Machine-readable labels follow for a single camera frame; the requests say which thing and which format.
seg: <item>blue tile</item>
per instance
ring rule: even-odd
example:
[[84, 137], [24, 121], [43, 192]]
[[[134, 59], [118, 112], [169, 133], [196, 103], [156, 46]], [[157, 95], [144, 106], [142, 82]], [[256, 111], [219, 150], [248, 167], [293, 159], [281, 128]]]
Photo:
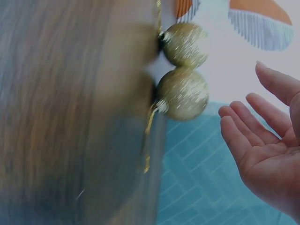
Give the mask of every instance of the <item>blue tile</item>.
[[221, 135], [221, 130], [217, 130], [216, 133], [214, 133], [214, 135], [212, 137], [210, 137], [207, 142], [209, 143], [210, 147], [213, 150], [217, 150], [218, 148], [220, 148], [220, 146], [223, 146], [224, 148], [226, 148], [226, 151], [230, 154], [229, 149], [227, 148], [227, 145]]
[[201, 215], [203, 215], [206, 219], [211, 219], [214, 216], [217, 215], [217, 210], [211, 205], [210, 200], [203, 196], [196, 204], [195, 207], [197, 207], [198, 211], [201, 212]]
[[203, 162], [203, 166], [208, 170], [208, 172], [212, 172], [229, 157], [230, 153], [226, 149], [219, 149], [218, 151], [215, 151], [205, 162]]
[[168, 121], [157, 225], [296, 225], [241, 181], [221, 136], [220, 106], [210, 102], [189, 122]]
[[296, 222], [285, 214], [281, 214], [278, 225], [296, 225]]
[[205, 225], [218, 225], [222, 224], [224, 221], [228, 220], [235, 213], [237, 213], [238, 208], [229, 208], [223, 212], [217, 214], [213, 219], [209, 220]]
[[186, 136], [188, 136], [194, 127], [191, 124], [180, 123], [166, 137], [166, 151], [179, 144]]
[[252, 205], [250, 207], [250, 210], [254, 214], [255, 218], [261, 223], [261, 224], [268, 224], [269, 218], [266, 217], [267, 210], [266, 207], [263, 206], [263, 203], [260, 205]]
[[223, 212], [229, 206], [230, 202], [226, 196], [222, 196], [216, 203], [212, 204], [217, 212]]
[[170, 220], [165, 221], [164, 223], [159, 224], [159, 225], [177, 225], [177, 224], [175, 224], [175, 223], [170, 219]]
[[177, 216], [175, 216], [174, 220], [178, 224], [184, 224], [185, 222], [189, 221], [191, 218], [195, 217], [196, 215], [198, 215], [198, 211], [195, 208], [190, 207], [184, 210], [183, 212], [181, 212], [180, 214], [178, 214]]
[[211, 117], [204, 124], [200, 125], [194, 132], [188, 137], [188, 140], [194, 148], [198, 147], [202, 142], [206, 141], [215, 132], [220, 130], [220, 118], [218, 116]]
[[235, 214], [233, 217], [231, 217], [229, 220], [227, 220], [224, 225], [235, 225], [240, 223], [242, 220], [244, 220], [249, 215], [249, 212], [246, 209], [242, 209], [237, 214]]
[[159, 196], [159, 210], [164, 209], [168, 205], [170, 205], [173, 200], [169, 197], [167, 193], [164, 193]]
[[174, 129], [180, 122], [176, 120], [168, 119], [167, 122], [167, 131]]
[[168, 193], [174, 200], [178, 199], [184, 194], [182, 188], [178, 184], [175, 184], [173, 187], [171, 187], [168, 190]]
[[260, 225], [260, 224], [257, 223], [257, 221], [253, 218], [253, 216], [249, 216], [244, 220], [243, 225]]
[[162, 182], [161, 182], [161, 192], [166, 191], [168, 188], [172, 187], [176, 183], [176, 180], [174, 176], [170, 173], [167, 172], [163, 175], [162, 177]]
[[192, 151], [192, 146], [187, 140], [181, 142], [173, 150], [180, 158], [184, 158]]
[[192, 221], [193, 221], [194, 224], [201, 225], [201, 224], [205, 223], [206, 219], [203, 218], [202, 215], [198, 214], [198, 216], [193, 218]]
[[183, 225], [195, 225], [194, 223], [187, 221], [186, 223], [184, 223]]
[[189, 171], [184, 167], [175, 152], [169, 152], [165, 155], [165, 163], [175, 175], [178, 182], [182, 185], [184, 190], [189, 190], [196, 185]]
[[224, 173], [226, 173], [226, 170], [220, 167], [211, 174], [211, 177], [221, 187], [221, 193], [229, 200], [234, 201], [240, 196], [236, 191], [236, 182], [227, 179]]
[[201, 192], [199, 188], [195, 187], [188, 191], [185, 195], [183, 195], [180, 199], [174, 201], [174, 203], [160, 211], [158, 214], [157, 221], [159, 223], [165, 222], [168, 219], [176, 216], [181, 213], [185, 209], [189, 208], [192, 204], [194, 204], [198, 199], [201, 198]]
[[197, 118], [193, 119], [190, 121], [190, 123], [193, 124], [193, 126], [195, 128], [199, 127], [201, 124], [205, 123], [206, 121], [208, 121], [210, 118], [212, 117], [212, 115], [200, 115]]
[[189, 170], [195, 169], [199, 164], [212, 155], [211, 148], [206, 142], [202, 143], [190, 155], [183, 159], [184, 164]]
[[211, 179], [210, 174], [202, 165], [192, 171], [192, 175], [196, 178], [197, 182], [201, 185], [201, 187], [203, 187], [205, 193], [213, 202], [216, 202], [222, 197], [215, 182]]

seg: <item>hand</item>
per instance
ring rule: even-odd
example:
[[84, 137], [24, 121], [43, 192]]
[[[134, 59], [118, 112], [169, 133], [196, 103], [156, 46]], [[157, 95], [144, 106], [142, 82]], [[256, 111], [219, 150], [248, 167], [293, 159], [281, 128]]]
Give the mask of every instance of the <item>hand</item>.
[[246, 99], [280, 136], [241, 103], [219, 110], [221, 131], [245, 185], [300, 223], [300, 81], [257, 63], [261, 84], [290, 107], [290, 116], [257, 94]]

